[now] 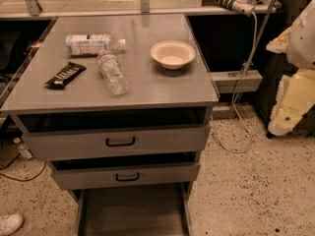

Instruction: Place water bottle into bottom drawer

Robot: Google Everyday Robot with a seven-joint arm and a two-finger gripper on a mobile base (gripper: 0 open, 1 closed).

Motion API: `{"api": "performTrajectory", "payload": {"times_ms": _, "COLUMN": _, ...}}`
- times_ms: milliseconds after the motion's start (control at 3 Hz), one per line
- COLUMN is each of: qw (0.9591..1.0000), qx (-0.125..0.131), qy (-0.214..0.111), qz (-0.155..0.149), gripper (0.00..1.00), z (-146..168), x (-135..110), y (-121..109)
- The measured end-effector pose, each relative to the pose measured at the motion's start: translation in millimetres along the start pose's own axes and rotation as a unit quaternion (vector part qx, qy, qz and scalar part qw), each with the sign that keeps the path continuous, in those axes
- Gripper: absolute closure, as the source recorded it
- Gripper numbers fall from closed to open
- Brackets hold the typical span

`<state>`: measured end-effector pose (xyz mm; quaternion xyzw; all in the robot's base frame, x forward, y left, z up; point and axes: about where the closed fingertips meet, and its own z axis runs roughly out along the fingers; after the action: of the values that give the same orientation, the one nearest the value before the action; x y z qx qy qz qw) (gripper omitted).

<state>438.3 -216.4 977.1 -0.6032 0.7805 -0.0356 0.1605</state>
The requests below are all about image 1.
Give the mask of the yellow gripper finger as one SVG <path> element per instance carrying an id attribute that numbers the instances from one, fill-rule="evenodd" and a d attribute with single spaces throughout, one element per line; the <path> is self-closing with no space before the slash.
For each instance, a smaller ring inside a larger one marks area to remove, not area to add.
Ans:
<path id="1" fill-rule="evenodd" d="M 314 105 L 314 70 L 299 69 L 291 77 L 283 75 L 279 82 L 268 131 L 275 136 L 286 135 Z"/>
<path id="2" fill-rule="evenodd" d="M 291 28 L 285 29 L 278 37 L 271 40 L 266 45 L 266 49 L 277 54 L 286 53 L 290 30 Z"/>

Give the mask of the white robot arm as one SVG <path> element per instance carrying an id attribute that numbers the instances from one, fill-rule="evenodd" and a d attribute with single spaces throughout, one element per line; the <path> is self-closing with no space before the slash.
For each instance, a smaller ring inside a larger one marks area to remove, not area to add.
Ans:
<path id="1" fill-rule="evenodd" d="M 315 105 L 315 0 L 266 49 L 285 53 L 287 62 L 298 68 L 291 77 L 283 75 L 268 125 L 271 134 L 283 136 Z"/>

